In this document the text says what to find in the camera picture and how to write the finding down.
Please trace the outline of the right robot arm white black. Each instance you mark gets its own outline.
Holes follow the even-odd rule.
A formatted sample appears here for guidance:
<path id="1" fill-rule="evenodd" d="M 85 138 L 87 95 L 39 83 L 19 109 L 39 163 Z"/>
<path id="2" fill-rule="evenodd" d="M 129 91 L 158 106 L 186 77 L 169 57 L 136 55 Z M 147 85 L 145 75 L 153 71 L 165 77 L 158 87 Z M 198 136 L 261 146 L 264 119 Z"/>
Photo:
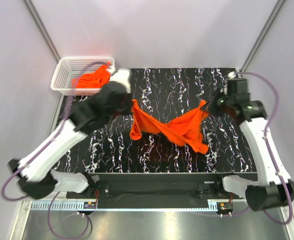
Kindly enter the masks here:
<path id="1" fill-rule="evenodd" d="M 201 109 L 216 116 L 228 114 L 235 120 L 248 143 L 257 172 L 257 181 L 235 174 L 223 177 L 214 185 L 215 195 L 223 199 L 233 193 L 245 199 L 255 212 L 291 208 L 294 181 L 278 155 L 263 104 L 251 100 L 248 93 L 236 97 L 218 92 Z"/>

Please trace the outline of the orange t shirt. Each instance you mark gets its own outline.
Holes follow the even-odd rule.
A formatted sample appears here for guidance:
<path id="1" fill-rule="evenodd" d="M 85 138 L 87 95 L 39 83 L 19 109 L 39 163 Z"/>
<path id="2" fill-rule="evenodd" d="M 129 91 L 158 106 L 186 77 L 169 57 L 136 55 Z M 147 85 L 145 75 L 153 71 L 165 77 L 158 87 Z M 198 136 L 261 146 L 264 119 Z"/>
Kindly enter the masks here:
<path id="1" fill-rule="evenodd" d="M 168 123 L 162 123 L 143 111 L 136 99 L 132 102 L 133 124 L 129 134 L 132 140 L 141 139 L 143 133 L 163 134 L 171 143 L 180 147 L 189 145 L 196 153 L 206 154 L 208 152 L 209 146 L 203 143 L 201 133 L 202 121 L 209 115 L 201 109 L 206 104 L 205 100 L 201 100 L 198 107 Z"/>

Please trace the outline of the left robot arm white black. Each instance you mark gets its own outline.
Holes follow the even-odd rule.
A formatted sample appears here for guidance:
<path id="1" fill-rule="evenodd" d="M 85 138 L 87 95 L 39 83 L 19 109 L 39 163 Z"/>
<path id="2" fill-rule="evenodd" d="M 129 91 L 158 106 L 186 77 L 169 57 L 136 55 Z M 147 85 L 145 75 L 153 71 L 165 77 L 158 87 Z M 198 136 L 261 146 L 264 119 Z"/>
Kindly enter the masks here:
<path id="1" fill-rule="evenodd" d="M 110 81 L 87 100 L 72 105 L 67 118 L 37 149 L 23 159 L 9 161 L 8 166 L 18 176 L 22 192 L 34 200 L 53 192 L 74 192 L 84 198 L 93 196 L 97 184 L 87 173 L 59 172 L 52 167 L 73 146 L 118 115 L 131 115 L 132 106 L 128 81 Z"/>

